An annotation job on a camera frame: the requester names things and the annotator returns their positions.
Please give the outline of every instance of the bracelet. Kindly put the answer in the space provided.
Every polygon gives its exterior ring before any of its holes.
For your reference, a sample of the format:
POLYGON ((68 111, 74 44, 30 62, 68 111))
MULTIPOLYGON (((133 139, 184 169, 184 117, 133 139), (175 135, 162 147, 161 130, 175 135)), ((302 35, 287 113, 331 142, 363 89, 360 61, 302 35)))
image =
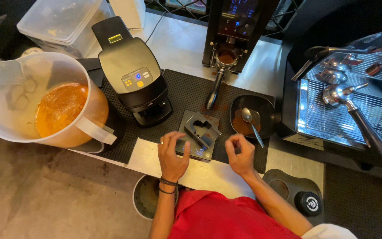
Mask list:
POLYGON ((160 182, 170 186, 178 186, 178 182, 170 182, 162 177, 160 177, 160 182))
POLYGON ((166 194, 173 194, 173 193, 175 193, 175 191, 173 191, 172 193, 168 193, 168 192, 165 192, 165 191, 163 191, 163 190, 161 190, 160 188, 159 188, 159 190, 162 192, 162 193, 166 193, 166 194))

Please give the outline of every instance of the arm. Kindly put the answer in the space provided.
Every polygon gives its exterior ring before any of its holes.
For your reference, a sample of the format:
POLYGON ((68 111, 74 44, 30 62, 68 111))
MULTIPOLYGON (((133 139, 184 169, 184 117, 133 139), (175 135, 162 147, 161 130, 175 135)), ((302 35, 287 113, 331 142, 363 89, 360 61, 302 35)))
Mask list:
POLYGON ((232 170, 247 182, 269 216, 298 236, 303 236, 313 227, 299 211, 269 187, 254 170, 254 145, 248 142, 242 134, 231 136, 225 142, 225 148, 232 170), (235 154, 236 148, 241 150, 240 154, 235 154))
MULTIPOLYGON (((157 145, 159 152, 162 178, 170 182, 178 182, 188 168, 191 146, 185 143, 184 156, 178 157, 175 152, 176 141, 184 137, 184 133, 171 132, 160 138, 157 145)), ((159 184, 161 190, 171 193, 175 192, 175 186, 159 184)), ((150 238, 167 238, 175 220, 175 193, 167 194, 159 191, 156 213, 151 226, 150 238)))

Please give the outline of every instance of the white paper bag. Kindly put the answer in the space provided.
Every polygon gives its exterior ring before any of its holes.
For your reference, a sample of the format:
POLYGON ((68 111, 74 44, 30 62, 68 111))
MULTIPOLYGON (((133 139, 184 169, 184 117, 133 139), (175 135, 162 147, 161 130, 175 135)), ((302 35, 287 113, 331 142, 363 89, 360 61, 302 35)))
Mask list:
POLYGON ((145 3, 144 0, 109 0, 116 16, 122 18, 129 29, 144 28, 145 3))

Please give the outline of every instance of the person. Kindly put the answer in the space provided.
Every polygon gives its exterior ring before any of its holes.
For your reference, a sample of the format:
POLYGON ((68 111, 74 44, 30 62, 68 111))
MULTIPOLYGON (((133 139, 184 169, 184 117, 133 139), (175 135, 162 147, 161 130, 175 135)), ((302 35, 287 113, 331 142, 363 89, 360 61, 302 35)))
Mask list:
POLYGON ((225 142, 229 165, 250 186, 261 206, 248 197, 227 199, 212 191, 181 190, 175 209, 175 185, 189 165, 190 143, 184 156, 175 152, 184 133, 170 132, 157 145, 162 177, 150 238, 356 238, 349 230, 321 224, 313 227, 287 203, 253 168, 254 145, 242 134, 225 142))

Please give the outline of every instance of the orange liquid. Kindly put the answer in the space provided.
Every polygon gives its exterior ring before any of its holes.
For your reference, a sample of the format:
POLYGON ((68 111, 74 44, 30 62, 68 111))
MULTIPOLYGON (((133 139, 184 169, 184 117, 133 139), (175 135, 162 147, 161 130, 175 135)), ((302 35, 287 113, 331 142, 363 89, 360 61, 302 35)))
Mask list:
POLYGON ((36 109, 36 129, 44 138, 66 128, 81 113, 88 86, 67 83, 57 86, 41 99, 36 109))

